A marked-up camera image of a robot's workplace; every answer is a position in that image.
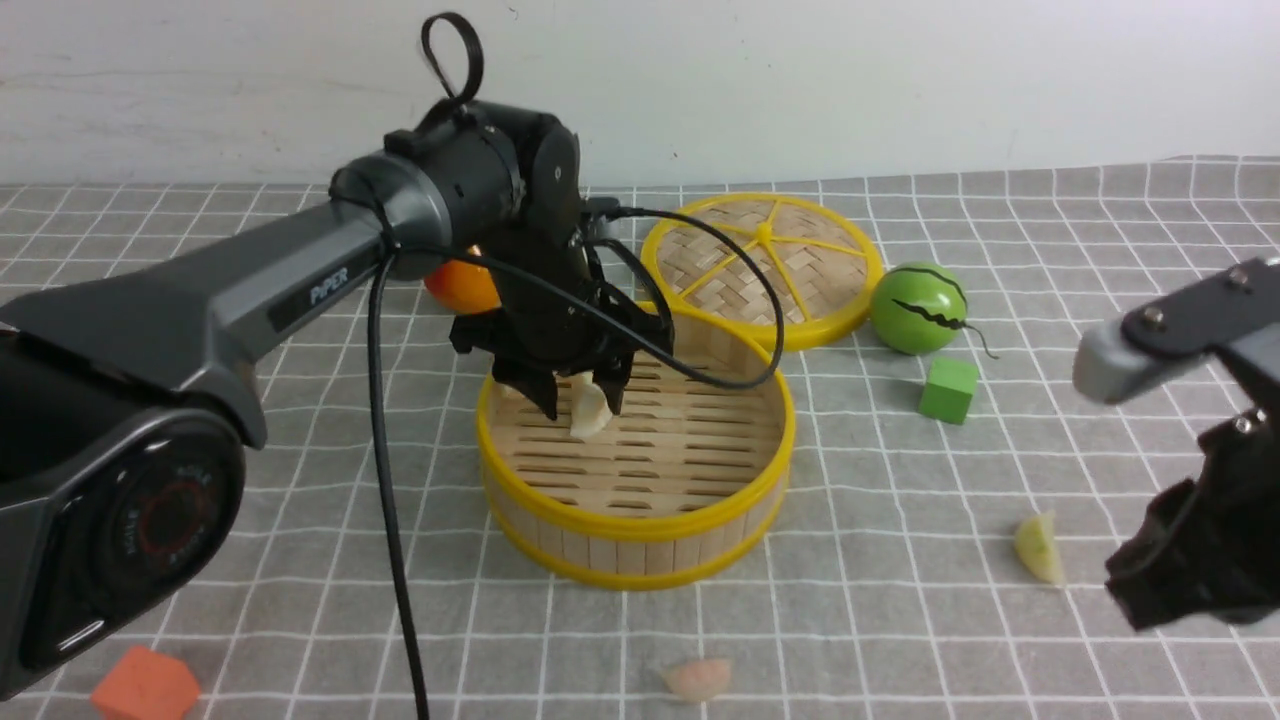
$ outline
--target yellow spoke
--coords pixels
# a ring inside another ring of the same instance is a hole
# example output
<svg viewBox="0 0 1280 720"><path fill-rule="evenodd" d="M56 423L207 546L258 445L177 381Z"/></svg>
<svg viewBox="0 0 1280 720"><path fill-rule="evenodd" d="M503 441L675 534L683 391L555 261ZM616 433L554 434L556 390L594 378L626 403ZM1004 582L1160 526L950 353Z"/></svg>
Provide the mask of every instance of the yellow spoke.
<svg viewBox="0 0 1280 720"><path fill-rule="evenodd" d="M791 273L787 273L787 266L782 263L782 258L778 258L778 254L768 245L764 246L764 251L768 252L769 259L773 260L773 266L777 268L778 274L782 275L782 282L787 283L787 290L791 291L791 297L796 301L796 305L800 306L800 314L804 315L805 322L812 320L813 316L809 315L809 307L805 306L804 299L800 297L800 292L796 291L795 283L791 282Z"/></svg>
<svg viewBox="0 0 1280 720"><path fill-rule="evenodd" d="M753 240L751 242L748 242L746 245L742 246L742 252L750 252L751 249L755 247L756 245L759 245L759 241ZM714 275L716 273L723 270L724 268L727 268L730 265L730 263L732 263L733 260L737 260L737 259L739 258L737 258L736 254L730 252L728 258L721 260L719 263L716 263L716 265L710 270L707 270L705 273L703 273L703 275L700 278L698 278L696 281L694 281L685 290L680 291L680 295L677 295L676 297L678 297L681 300L689 297L689 293L691 293L695 290L698 290L698 288L703 287L704 284L707 284L707 281L712 279L712 275Z"/></svg>
<svg viewBox="0 0 1280 720"><path fill-rule="evenodd" d="M864 252L859 252L852 247L845 247L844 245L836 245L833 242L823 242L820 240L809 240L808 237L785 237L776 234L773 236L773 242L794 242L796 245L812 245L814 247L822 247L823 250L831 250L832 252L844 252L845 255L852 255L854 258L865 258Z"/></svg>
<svg viewBox="0 0 1280 720"><path fill-rule="evenodd" d="M740 228L737 225L731 225L728 223L707 223L707 224L710 225L710 227L713 227L713 228L716 228L716 229L718 229L718 231L736 232L739 234L745 234L748 237L751 237L753 234L755 234L755 231L749 231L746 228Z"/></svg>

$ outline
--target lemon wedge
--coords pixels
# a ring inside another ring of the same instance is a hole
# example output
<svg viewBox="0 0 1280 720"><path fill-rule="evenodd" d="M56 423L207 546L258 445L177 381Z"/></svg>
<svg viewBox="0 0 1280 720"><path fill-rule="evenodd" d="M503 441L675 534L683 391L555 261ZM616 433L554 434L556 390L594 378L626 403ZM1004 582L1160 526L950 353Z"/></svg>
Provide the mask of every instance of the lemon wedge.
<svg viewBox="0 0 1280 720"><path fill-rule="evenodd" d="M1053 541L1052 510L1023 520L1014 533L1014 551L1032 575L1053 585L1066 584L1062 556Z"/></svg>

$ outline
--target toy food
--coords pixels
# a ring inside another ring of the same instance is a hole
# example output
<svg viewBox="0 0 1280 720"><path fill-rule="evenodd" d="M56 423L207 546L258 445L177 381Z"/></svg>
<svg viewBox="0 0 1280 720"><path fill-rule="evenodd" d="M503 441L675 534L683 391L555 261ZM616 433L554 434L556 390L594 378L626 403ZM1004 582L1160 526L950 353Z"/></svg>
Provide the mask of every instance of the toy food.
<svg viewBox="0 0 1280 720"><path fill-rule="evenodd" d="M480 251L471 249L472 255ZM436 302L458 315L474 315L502 305L489 270L460 260L449 260L422 281Z"/></svg>
<svg viewBox="0 0 1280 720"><path fill-rule="evenodd" d="M609 402L600 386L591 382L588 373L570 379L572 384L568 437L586 439L604 429L613 419Z"/></svg>
<svg viewBox="0 0 1280 720"><path fill-rule="evenodd" d="M960 281L940 265L906 263L872 293L872 325L884 345L908 355L947 346L965 325L969 304Z"/></svg>
<svg viewBox="0 0 1280 720"><path fill-rule="evenodd" d="M1028 518L1014 533L1014 551L1032 575L1055 585L1066 584L1062 556L1053 541L1053 512Z"/></svg>
<svg viewBox="0 0 1280 720"><path fill-rule="evenodd" d="M695 660L663 673L671 694L685 702L707 702L728 689L732 678L728 660Z"/></svg>

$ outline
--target gray checkered tablecloth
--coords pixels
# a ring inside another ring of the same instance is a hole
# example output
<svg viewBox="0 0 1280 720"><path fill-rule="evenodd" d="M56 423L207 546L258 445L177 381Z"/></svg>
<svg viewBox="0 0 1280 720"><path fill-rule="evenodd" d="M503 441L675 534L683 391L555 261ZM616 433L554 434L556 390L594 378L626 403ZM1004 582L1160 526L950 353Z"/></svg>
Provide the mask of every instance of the gray checkered tablecloth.
<svg viewBox="0 0 1280 720"><path fill-rule="evenodd" d="M444 719L1252 720L1280 717L1280 621L1206 619L1134 635L1102 562L1196 434L1243 407L1204 368L1120 410L1071 388L1082 329L1280 242L1280 160L594 188L675 209L777 191L851 218L888 264L965 283L1000 360L969 421L914 411L924 361L869 327L791 355L794 486L767 541L714 579L616 593L556 579L490 521L477 480L481 355L456 356L420 287L387 299L388 425L408 577ZM0 300L115 275L325 199L323 186L0 186ZM621 225L643 238L646 224ZM618 265L609 268L625 278ZM259 368L270 446L214 562L172 601L0 719L96 717L87 693L132 644L184 660L196 719L401 719L410 683L370 456L364 296ZM1044 588L1010 533L1055 510L1070 585ZM672 703L658 670L735 664L731 692Z"/></svg>

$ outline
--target toy watermelon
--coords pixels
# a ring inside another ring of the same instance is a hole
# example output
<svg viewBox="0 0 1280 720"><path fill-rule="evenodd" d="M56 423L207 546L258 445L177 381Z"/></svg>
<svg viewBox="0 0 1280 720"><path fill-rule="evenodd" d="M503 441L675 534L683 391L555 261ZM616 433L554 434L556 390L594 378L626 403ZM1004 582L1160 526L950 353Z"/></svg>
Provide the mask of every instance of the toy watermelon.
<svg viewBox="0 0 1280 720"><path fill-rule="evenodd" d="M906 355L942 350L960 331L975 329L966 322L969 301L960 281L932 263L905 263L886 273L872 295L870 316L881 341Z"/></svg>

